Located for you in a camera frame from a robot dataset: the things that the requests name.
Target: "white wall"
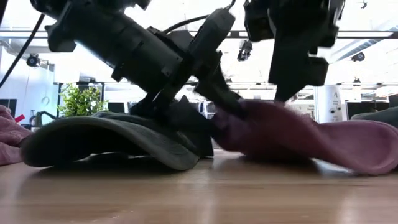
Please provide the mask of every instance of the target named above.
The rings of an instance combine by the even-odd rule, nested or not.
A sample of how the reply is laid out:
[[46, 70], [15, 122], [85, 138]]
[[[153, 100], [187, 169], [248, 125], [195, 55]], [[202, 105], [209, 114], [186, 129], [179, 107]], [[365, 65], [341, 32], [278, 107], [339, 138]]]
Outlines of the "white wall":
[[[0, 49], [0, 79], [14, 59], [15, 56], [7, 53], [3, 47]], [[43, 68], [30, 68], [21, 60], [0, 88], [0, 98], [17, 99], [15, 116], [25, 116], [21, 124], [29, 123], [31, 110], [35, 110], [35, 113], [45, 110], [56, 115], [58, 86], [53, 84], [53, 79], [53, 72], [47, 72]], [[43, 117], [44, 123], [49, 121], [49, 118]]]

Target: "cloth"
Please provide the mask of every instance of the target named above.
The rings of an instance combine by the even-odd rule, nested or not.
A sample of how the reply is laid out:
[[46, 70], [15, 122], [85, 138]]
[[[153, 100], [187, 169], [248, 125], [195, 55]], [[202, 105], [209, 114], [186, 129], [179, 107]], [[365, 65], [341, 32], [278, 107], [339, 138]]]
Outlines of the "cloth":
[[351, 120], [379, 121], [398, 128], [398, 107], [373, 113], [356, 114], [351, 117]]
[[386, 174], [398, 165], [398, 130], [377, 121], [318, 124], [284, 105], [241, 100], [243, 121], [222, 110], [212, 118], [225, 150], [262, 161], [321, 159], [360, 174]]
[[[183, 105], [201, 116], [187, 99]], [[188, 114], [176, 118], [194, 121]], [[50, 167], [107, 152], [152, 156], [172, 169], [188, 170], [201, 157], [212, 156], [213, 148], [209, 134], [176, 131], [142, 116], [97, 113], [42, 126], [24, 142], [21, 155], [29, 166]]]
[[9, 108], [0, 105], [0, 166], [21, 162], [19, 147], [30, 134], [15, 122]]

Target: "pink towel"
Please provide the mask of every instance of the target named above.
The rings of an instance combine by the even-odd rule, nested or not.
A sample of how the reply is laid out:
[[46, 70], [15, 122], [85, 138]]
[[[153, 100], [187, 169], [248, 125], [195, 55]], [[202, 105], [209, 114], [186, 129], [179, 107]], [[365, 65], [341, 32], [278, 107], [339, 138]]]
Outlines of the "pink towel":
[[225, 150], [263, 161], [316, 158], [360, 174], [386, 174], [398, 165], [398, 130], [377, 121], [318, 124], [283, 105], [242, 100], [243, 121], [219, 110], [215, 141]]
[[0, 166], [21, 162], [19, 145], [30, 134], [15, 122], [9, 108], [0, 105]]

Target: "potted plant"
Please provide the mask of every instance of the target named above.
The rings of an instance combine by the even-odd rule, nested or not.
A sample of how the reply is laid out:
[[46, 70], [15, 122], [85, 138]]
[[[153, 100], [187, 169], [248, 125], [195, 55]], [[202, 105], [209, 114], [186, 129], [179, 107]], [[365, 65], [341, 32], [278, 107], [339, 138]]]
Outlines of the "potted plant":
[[100, 111], [107, 111], [104, 107], [107, 101], [101, 101], [101, 92], [94, 87], [80, 91], [71, 84], [60, 93], [64, 105], [58, 109], [65, 117], [89, 116]]

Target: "ceiling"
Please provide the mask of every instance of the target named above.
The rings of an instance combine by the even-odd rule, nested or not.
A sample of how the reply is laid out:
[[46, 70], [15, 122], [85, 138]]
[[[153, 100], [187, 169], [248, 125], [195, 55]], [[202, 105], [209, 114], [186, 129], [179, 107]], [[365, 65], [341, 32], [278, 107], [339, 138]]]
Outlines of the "ceiling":
[[[340, 30], [387, 30], [398, 25], [398, 0], [365, 0], [368, 6], [361, 9], [363, 0], [347, 0], [343, 18], [339, 22]], [[9, 1], [4, 16], [1, 30], [31, 30], [39, 13], [33, 10], [26, 0]], [[231, 12], [236, 16], [233, 30], [244, 30], [244, 0], [237, 0]], [[184, 19], [202, 16], [211, 13], [214, 9], [225, 7], [229, 0], [152, 0], [146, 11], [139, 8], [126, 9], [126, 14], [135, 19], [143, 27], [154, 26], [166, 29], [172, 24]], [[53, 24], [54, 20], [46, 17], [43, 26]], [[198, 30], [201, 22], [186, 26], [190, 31]], [[273, 40], [255, 43], [252, 55], [246, 62], [238, 62], [238, 39], [226, 39], [220, 46], [223, 51], [221, 67], [234, 82], [266, 82], [273, 51]], [[321, 49], [319, 56], [325, 57], [330, 62], [354, 49], [367, 40], [338, 39], [332, 49]], [[31, 46], [46, 46], [46, 40], [37, 39]], [[398, 82], [398, 40], [383, 40], [371, 47], [364, 49], [366, 59], [363, 62], [352, 62], [348, 59], [330, 65], [327, 83], [352, 82], [354, 77], [359, 77], [362, 82]], [[81, 72], [97, 79], [111, 81], [109, 78], [112, 70], [100, 60], [92, 56], [83, 47], [78, 47], [72, 54], [40, 54], [40, 58], [52, 63], [69, 63], [80, 67]]]

